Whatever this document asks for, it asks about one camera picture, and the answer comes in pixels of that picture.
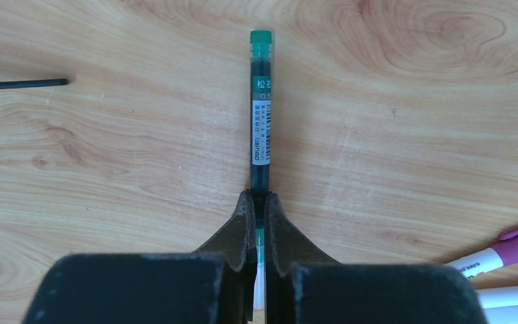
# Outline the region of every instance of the green cap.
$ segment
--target green cap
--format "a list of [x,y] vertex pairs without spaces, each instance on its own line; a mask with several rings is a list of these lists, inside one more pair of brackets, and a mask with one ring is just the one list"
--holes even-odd
[[271,44],[272,36],[268,30],[254,30],[251,32],[249,43],[268,43]]

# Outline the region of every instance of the wood grain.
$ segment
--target wood grain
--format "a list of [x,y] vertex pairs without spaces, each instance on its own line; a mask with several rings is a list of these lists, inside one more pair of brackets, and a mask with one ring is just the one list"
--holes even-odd
[[323,250],[445,263],[518,226],[518,0],[240,2],[0,1],[0,80],[72,81],[0,91],[0,323],[65,254],[187,252],[227,220],[255,28],[272,189]]

